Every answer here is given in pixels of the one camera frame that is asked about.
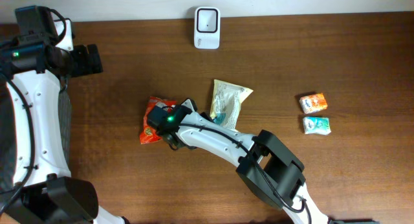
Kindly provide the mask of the orange tissue pack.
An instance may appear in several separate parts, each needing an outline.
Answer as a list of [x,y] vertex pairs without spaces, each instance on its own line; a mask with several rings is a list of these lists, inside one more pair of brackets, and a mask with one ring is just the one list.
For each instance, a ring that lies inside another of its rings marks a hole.
[[328,108],[328,104],[323,93],[303,96],[299,99],[299,103],[305,114],[323,111]]

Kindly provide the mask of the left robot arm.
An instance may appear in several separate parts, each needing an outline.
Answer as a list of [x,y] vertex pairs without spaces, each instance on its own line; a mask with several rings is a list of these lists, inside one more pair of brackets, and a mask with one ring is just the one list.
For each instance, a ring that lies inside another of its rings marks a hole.
[[102,72],[98,47],[75,45],[70,19],[45,6],[15,11],[1,45],[1,213],[18,223],[125,223],[69,170],[70,78]]

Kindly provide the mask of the red snack packet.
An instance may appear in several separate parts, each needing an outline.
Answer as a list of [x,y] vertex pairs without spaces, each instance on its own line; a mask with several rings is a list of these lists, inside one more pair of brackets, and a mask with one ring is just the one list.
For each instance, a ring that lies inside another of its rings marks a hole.
[[156,131],[147,124],[147,116],[149,112],[155,107],[166,107],[168,106],[168,110],[170,111],[173,106],[175,106],[177,102],[175,100],[166,100],[161,99],[156,96],[150,96],[149,101],[147,103],[146,112],[143,118],[143,130],[142,133],[139,135],[140,143],[141,144],[149,144],[158,142],[161,137],[156,134]]

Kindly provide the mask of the green tissue pack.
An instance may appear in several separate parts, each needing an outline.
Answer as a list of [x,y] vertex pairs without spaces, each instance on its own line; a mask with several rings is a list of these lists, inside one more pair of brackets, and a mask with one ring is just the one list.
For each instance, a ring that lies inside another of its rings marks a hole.
[[305,134],[328,135],[331,133],[329,119],[325,117],[304,117],[303,127]]

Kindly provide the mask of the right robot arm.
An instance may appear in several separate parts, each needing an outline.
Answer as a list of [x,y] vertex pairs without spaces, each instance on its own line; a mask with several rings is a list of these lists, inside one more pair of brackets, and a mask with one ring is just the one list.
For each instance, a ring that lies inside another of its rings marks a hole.
[[305,182],[304,164],[271,132],[258,135],[226,129],[192,99],[175,107],[155,106],[147,115],[173,150],[206,150],[236,167],[249,190],[269,206],[284,210],[294,223],[331,223],[312,200]]

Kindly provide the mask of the cream chips bag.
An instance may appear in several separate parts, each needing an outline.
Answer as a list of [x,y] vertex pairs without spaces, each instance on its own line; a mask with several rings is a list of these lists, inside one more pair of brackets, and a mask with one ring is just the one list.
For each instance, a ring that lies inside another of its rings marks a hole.
[[213,122],[235,131],[241,104],[253,90],[221,80],[214,80],[210,117]]

